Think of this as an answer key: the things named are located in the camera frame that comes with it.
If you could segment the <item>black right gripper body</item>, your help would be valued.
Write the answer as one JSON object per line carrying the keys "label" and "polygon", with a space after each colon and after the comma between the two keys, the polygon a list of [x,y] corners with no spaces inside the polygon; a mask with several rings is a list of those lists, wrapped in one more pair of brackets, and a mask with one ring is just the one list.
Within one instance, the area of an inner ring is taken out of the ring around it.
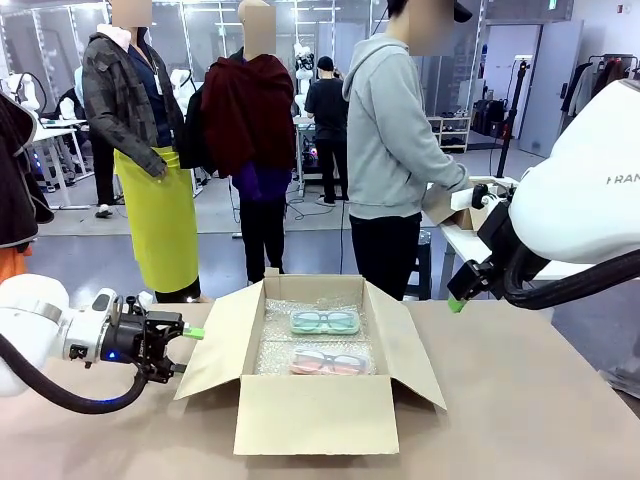
{"label": "black right gripper body", "polygon": [[516,251],[516,235],[509,216],[508,201],[496,204],[477,232],[490,253],[482,261],[471,259],[452,276],[447,288],[459,301],[469,301],[489,292],[496,299],[504,297],[504,277]]}

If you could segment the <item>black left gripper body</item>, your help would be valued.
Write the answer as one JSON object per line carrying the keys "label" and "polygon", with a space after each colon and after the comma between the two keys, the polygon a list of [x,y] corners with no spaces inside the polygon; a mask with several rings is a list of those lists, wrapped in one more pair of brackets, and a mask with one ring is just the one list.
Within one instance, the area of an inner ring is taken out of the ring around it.
{"label": "black left gripper body", "polygon": [[106,327],[106,361],[134,364],[148,381],[166,384],[175,370],[167,346],[182,334],[180,313],[121,314],[117,323]]}

